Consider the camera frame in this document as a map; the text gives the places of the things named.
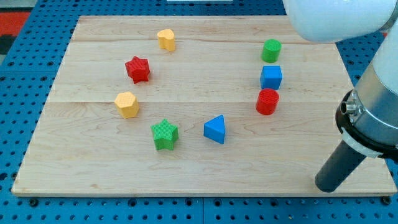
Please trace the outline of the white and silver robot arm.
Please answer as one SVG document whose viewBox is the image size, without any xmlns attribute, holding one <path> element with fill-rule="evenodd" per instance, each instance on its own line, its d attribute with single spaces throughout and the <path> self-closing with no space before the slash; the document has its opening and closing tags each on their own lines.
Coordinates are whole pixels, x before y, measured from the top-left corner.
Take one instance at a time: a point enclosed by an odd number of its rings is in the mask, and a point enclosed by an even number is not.
<svg viewBox="0 0 398 224">
<path fill-rule="evenodd" d="M 368 157 L 397 159 L 397 1 L 283 2 L 290 23 L 312 42 L 387 32 L 336 112 L 343 142 Z"/>
</svg>

